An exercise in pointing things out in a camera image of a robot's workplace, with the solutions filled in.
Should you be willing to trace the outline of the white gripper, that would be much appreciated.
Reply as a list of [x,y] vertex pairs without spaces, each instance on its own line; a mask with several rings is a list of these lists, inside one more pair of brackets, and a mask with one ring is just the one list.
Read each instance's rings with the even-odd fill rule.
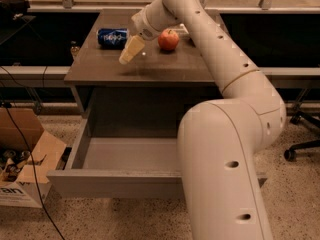
[[144,8],[131,17],[131,35],[119,57],[121,64],[129,63],[145,46],[144,40],[154,40],[159,31],[151,26],[147,19],[147,9]]

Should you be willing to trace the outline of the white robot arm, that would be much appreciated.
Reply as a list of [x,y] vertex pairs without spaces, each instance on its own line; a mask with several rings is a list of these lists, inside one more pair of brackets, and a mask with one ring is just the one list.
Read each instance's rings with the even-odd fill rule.
[[131,19],[119,61],[183,24],[222,97],[192,107],[179,125],[177,153],[193,240],[273,240],[253,156],[284,129],[274,86],[204,9],[205,0],[155,0]]

